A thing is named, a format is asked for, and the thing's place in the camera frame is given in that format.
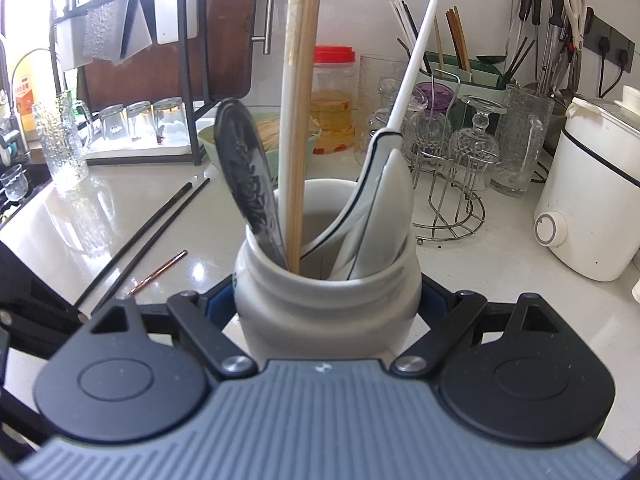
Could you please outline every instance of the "black stripe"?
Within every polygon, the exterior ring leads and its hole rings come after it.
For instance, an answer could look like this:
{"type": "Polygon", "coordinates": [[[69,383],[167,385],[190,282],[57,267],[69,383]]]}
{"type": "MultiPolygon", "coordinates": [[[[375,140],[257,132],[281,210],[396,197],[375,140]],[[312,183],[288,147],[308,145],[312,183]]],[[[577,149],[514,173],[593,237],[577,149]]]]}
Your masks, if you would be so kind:
{"type": "Polygon", "coordinates": [[[569,139],[572,143],[574,143],[576,146],[578,146],[578,148],[580,148],[581,150],[583,150],[587,155],[592,156],[595,160],[597,160],[600,164],[602,164],[603,166],[606,166],[607,168],[609,168],[611,171],[613,171],[614,173],[617,173],[619,176],[621,176],[622,178],[624,178],[626,181],[631,182],[634,186],[636,187],[640,187],[640,181],[634,179],[631,175],[629,175],[628,173],[625,173],[624,171],[620,170],[619,167],[614,166],[613,164],[611,164],[608,160],[602,158],[600,155],[598,155],[596,152],[590,150],[589,148],[587,148],[583,143],[581,143],[578,139],[576,139],[574,136],[572,136],[572,134],[570,134],[567,130],[565,130],[564,128],[562,129],[562,133],[564,133],[564,136],[569,139]]]}

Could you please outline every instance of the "black metal rack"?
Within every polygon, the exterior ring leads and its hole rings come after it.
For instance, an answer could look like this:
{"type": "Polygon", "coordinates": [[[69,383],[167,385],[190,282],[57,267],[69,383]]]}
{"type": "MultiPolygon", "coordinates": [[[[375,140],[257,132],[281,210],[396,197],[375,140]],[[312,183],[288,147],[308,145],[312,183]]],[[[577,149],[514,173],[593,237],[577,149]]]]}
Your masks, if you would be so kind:
{"type": "MultiPolygon", "coordinates": [[[[91,0],[86,4],[76,7],[76,0],[69,0],[68,6],[62,16],[57,16],[54,7],[54,0],[50,0],[50,30],[49,30],[49,49],[51,53],[51,63],[53,67],[54,83],[56,93],[60,94],[62,88],[60,86],[60,76],[58,75],[56,65],[56,25],[69,20],[76,16],[86,15],[91,9],[108,4],[114,0],[91,0]]],[[[209,94],[209,54],[207,48],[207,0],[198,0],[198,36],[200,41],[200,63],[203,72],[202,77],[202,95],[204,97],[204,105],[198,110],[193,107],[193,89],[191,87],[191,73],[189,70],[189,50],[187,46],[187,0],[178,0],[178,54],[180,58],[180,85],[182,87],[182,100],[184,102],[187,130],[191,145],[191,153],[183,155],[140,155],[140,156],[121,156],[113,158],[93,158],[87,160],[89,165],[105,165],[105,164],[140,164],[154,162],[191,162],[194,166],[202,163],[204,148],[200,147],[196,131],[196,120],[204,116],[210,111],[218,101],[212,100],[209,94]]],[[[88,86],[86,82],[86,73],[84,67],[78,68],[78,86],[82,88],[86,96],[87,104],[91,107],[88,86]]]]}

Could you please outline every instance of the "red lid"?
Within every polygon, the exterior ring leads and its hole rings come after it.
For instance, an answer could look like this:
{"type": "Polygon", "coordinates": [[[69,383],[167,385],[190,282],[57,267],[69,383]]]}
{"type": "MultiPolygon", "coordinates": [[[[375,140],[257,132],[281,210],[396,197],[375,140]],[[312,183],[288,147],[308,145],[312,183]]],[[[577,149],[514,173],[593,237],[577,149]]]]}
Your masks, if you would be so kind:
{"type": "Polygon", "coordinates": [[[355,63],[356,53],[350,46],[316,45],[314,63],[355,63]]]}

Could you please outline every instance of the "purple lid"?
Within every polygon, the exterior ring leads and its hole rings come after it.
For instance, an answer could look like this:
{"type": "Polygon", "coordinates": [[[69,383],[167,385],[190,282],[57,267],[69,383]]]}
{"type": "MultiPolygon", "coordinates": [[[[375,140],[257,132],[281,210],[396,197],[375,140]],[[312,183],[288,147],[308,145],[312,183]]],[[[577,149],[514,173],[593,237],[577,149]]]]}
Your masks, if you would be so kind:
{"type": "MultiPolygon", "coordinates": [[[[431,82],[425,81],[422,83],[418,83],[416,85],[417,88],[422,90],[422,92],[427,96],[428,102],[431,103],[431,82]]],[[[453,90],[442,83],[434,83],[433,84],[433,111],[439,114],[443,114],[447,111],[449,107],[449,103],[453,99],[453,90]]],[[[429,113],[431,111],[431,104],[427,106],[425,112],[429,113]]]]}

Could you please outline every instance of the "gray ribbed panel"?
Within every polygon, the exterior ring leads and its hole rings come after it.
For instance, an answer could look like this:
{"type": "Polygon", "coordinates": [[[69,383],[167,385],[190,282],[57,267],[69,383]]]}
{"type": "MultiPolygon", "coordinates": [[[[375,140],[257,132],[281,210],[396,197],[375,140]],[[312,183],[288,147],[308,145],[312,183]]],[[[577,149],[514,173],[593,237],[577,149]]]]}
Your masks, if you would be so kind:
{"type": "Polygon", "coordinates": [[[523,449],[479,438],[431,389],[376,361],[271,362],[227,381],[179,430],[129,447],[53,439],[20,464],[33,480],[615,480],[596,440],[523,449]]]}

